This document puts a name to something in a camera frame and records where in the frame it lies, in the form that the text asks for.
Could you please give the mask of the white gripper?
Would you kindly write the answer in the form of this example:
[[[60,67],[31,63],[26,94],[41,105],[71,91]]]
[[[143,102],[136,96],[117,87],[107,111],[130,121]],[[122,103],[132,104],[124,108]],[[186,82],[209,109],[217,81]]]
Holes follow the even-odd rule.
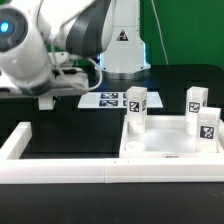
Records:
[[[29,98],[39,96],[71,96],[84,95],[89,87],[88,75],[82,71],[75,69],[66,69],[66,77],[78,88],[72,87],[65,79],[63,79],[57,71],[54,71],[55,81],[48,91],[37,91],[36,94],[24,93],[16,87],[4,72],[0,72],[0,99],[4,98]]]

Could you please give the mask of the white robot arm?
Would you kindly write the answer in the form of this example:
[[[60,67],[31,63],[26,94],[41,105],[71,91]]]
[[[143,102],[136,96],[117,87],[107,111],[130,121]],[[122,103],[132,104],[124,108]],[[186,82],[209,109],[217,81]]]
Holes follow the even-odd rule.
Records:
[[[65,69],[52,50],[100,58],[118,79],[150,67],[140,38],[140,0],[7,0],[0,5],[0,98],[83,95],[87,75]]]

